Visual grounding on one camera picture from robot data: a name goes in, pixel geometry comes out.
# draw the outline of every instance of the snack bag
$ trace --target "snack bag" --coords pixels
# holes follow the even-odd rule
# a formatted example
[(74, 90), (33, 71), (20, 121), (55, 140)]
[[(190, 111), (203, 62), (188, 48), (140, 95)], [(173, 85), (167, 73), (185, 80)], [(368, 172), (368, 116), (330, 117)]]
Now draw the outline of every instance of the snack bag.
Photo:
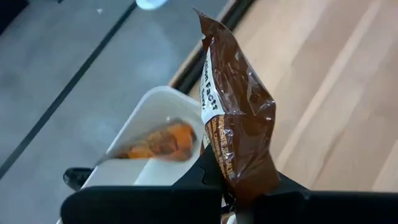
[(238, 205), (277, 188), (269, 153), (275, 101), (232, 32), (198, 12), (206, 60), (200, 80), (201, 118), (221, 172)]

